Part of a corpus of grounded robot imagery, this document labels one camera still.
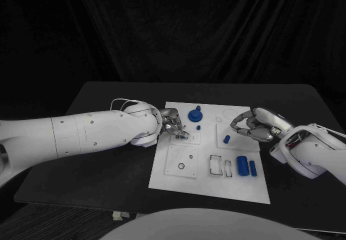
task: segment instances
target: white board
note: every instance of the white board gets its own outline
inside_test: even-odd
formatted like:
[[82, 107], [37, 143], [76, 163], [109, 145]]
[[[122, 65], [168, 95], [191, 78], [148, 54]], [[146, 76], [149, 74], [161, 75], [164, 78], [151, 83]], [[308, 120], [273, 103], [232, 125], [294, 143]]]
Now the white board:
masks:
[[[197, 105], [200, 106], [203, 118], [198, 122], [191, 122], [187, 115], [190, 110], [195, 109]], [[177, 109], [181, 125], [185, 125], [184, 131], [200, 133], [200, 143], [195, 144], [194, 142], [184, 142], [183, 139], [181, 141], [174, 141], [174, 138], [171, 138], [171, 135], [167, 132], [159, 135], [155, 147], [148, 188], [270, 204], [257, 142], [249, 137], [240, 135], [233, 136], [233, 138], [246, 138], [242, 144], [244, 146], [242, 146], [242, 149], [237, 149], [227, 146], [220, 147], [217, 141], [217, 139], [223, 141], [224, 138], [221, 135], [224, 134], [223, 131], [227, 130], [223, 127], [226, 125], [229, 126], [233, 118], [250, 108], [247, 106], [226, 106], [183, 102], [165, 102], [164, 107]], [[244, 120], [237, 123], [237, 126], [247, 128]], [[165, 174], [170, 146], [195, 148], [195, 178]], [[220, 156], [221, 158], [221, 176], [210, 175], [210, 155]], [[247, 162], [250, 160], [255, 162], [256, 176], [240, 176], [237, 174], [237, 156], [246, 156]], [[230, 162], [232, 177], [226, 177], [224, 174], [224, 161]]]

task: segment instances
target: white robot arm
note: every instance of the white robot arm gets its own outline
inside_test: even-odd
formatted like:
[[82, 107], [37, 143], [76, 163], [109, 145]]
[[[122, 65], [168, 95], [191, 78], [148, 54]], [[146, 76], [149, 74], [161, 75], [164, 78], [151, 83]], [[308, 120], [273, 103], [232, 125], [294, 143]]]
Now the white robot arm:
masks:
[[[236, 126], [243, 119], [250, 129]], [[327, 128], [315, 124], [295, 127], [281, 115], [260, 107], [243, 112], [230, 127], [259, 142], [269, 142], [278, 137], [281, 140], [269, 150], [270, 156], [282, 164], [288, 163], [306, 178], [314, 179], [328, 171], [346, 185], [346, 144], [328, 134]]]
[[99, 152], [126, 143], [148, 147], [167, 131], [188, 138], [174, 108], [145, 102], [109, 110], [30, 120], [0, 120], [0, 187], [28, 167], [66, 156]]

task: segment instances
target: white platform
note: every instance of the white platform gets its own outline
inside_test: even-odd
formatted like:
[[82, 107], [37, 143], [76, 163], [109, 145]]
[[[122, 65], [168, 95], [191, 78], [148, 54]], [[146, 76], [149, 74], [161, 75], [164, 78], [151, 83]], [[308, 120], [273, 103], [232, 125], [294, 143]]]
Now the white platform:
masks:
[[[188, 112], [200, 106], [203, 118], [198, 122], [188, 120]], [[190, 193], [224, 199], [234, 199], [262, 204], [270, 204], [263, 168], [259, 156], [259, 144], [249, 137], [236, 134], [229, 127], [233, 118], [250, 108], [247, 106], [226, 106], [197, 103], [165, 102], [165, 108], [175, 108], [184, 130], [194, 136], [195, 141], [171, 138], [164, 132], [158, 137], [148, 188], [181, 193]], [[226, 134], [229, 143], [223, 143]], [[167, 161], [168, 149], [180, 148], [181, 154]], [[188, 158], [190, 150], [197, 150], [197, 159]], [[210, 155], [221, 157], [221, 176], [210, 175]], [[256, 176], [239, 176], [236, 157], [246, 156], [247, 162], [253, 160]], [[224, 161], [230, 161], [232, 177], [226, 177]]]

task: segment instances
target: blue cylinder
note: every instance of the blue cylinder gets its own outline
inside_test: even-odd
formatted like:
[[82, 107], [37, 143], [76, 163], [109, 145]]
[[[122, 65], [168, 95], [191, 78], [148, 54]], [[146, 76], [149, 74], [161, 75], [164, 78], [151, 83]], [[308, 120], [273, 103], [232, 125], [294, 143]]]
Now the blue cylinder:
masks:
[[229, 139], [230, 139], [230, 137], [229, 137], [229, 135], [226, 135], [226, 136], [224, 136], [224, 139], [223, 139], [223, 143], [224, 143], [224, 144], [229, 143]]
[[195, 123], [201, 120], [201, 117], [200, 106], [195, 106], [195, 109], [188, 112], [188, 120]]
[[236, 157], [236, 164], [237, 164], [237, 173], [240, 176], [247, 176], [249, 172], [249, 165], [247, 165], [247, 158], [244, 156]]
[[250, 170], [250, 175], [253, 177], [256, 177], [257, 176], [256, 166], [255, 166], [255, 162], [252, 160], [249, 161], [249, 170]]

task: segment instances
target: table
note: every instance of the table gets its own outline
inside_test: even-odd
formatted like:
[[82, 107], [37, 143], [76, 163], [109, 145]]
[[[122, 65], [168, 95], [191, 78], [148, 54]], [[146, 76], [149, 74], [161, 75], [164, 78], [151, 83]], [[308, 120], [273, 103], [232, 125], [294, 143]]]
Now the table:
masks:
[[[115, 98], [141, 100], [158, 109], [165, 101], [263, 107], [296, 126], [317, 123], [343, 132], [315, 89], [305, 84], [87, 82], [66, 115], [106, 111]], [[281, 164], [269, 155], [276, 142], [259, 143], [270, 205], [149, 189], [155, 146], [131, 144], [35, 165], [14, 200], [142, 214], [208, 208], [257, 216], [292, 228], [346, 233], [340, 221], [346, 217], [346, 186], [328, 172], [308, 179]]]

